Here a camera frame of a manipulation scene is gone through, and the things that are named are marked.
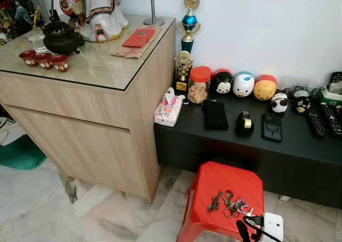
remote control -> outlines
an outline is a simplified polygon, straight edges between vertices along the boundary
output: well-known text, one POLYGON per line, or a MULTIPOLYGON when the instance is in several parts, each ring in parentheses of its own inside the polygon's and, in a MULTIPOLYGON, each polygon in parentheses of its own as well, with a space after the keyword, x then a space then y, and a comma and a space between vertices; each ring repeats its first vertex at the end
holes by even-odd
POLYGON ((342 126, 342 109, 335 111, 337 122, 339 122, 340 126, 342 126))
POLYGON ((262 136, 265 139, 282 141, 282 124, 278 117, 269 113, 262 115, 262 136))
POLYGON ((308 113, 307 117, 311 129, 316 136, 325 136, 327 134, 323 124, 323 120, 318 114, 310 112, 308 113))
POLYGON ((321 103, 321 109, 324 113, 326 122, 335 137, 342 136, 342 126, 338 123, 334 111, 326 103, 321 103))
POLYGON ((342 81, 342 72, 333 72, 330 77, 330 83, 336 83, 342 81))

red envelope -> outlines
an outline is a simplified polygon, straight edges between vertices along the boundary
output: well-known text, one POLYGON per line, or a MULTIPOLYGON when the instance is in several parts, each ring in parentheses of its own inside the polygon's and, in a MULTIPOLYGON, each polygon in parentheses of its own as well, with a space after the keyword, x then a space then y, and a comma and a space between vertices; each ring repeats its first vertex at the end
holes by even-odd
POLYGON ((154 29, 137 29, 122 46, 142 47, 154 34, 154 29))

jar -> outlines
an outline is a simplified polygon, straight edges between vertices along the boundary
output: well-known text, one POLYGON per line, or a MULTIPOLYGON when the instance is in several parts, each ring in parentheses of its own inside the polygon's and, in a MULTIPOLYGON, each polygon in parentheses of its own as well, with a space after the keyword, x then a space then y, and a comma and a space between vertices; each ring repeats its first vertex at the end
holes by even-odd
POLYGON ((189 78, 189 101, 199 104, 208 97, 212 70, 209 67, 195 67, 190 71, 189 78))

marble floor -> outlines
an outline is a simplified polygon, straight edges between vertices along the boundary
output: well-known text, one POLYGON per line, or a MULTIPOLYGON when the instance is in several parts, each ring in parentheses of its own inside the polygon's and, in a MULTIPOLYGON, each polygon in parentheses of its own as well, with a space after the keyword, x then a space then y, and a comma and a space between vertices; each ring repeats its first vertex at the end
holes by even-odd
MULTIPOLYGON (((133 194, 70 181, 49 160, 31 171, 0 166, 0 242, 175 242, 193 176, 166 167, 149 205, 133 194)), ((284 241, 342 242, 341 210, 264 195, 266 211, 284 219, 284 241)), ((236 240, 202 232, 196 241, 236 240)))

ceramic cup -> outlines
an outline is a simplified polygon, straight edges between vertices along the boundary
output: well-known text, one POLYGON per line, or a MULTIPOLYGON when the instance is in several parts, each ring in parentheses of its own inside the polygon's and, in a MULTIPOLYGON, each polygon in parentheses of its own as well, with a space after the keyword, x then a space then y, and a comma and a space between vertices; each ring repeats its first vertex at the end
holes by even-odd
POLYGON ((60 54, 57 56, 53 56, 51 58, 51 62, 54 64, 55 69, 57 69, 60 72, 66 72, 68 71, 68 63, 66 62, 68 56, 64 54, 60 54))
POLYGON ((36 60, 36 52, 34 50, 23 51, 21 54, 19 54, 19 57, 23 59, 27 66, 35 67, 38 65, 36 60))
POLYGON ((51 53, 45 52, 45 53, 38 54, 36 56, 36 59, 41 67, 45 69, 51 69, 53 67, 53 64, 51 62, 51 57, 52 57, 51 53))

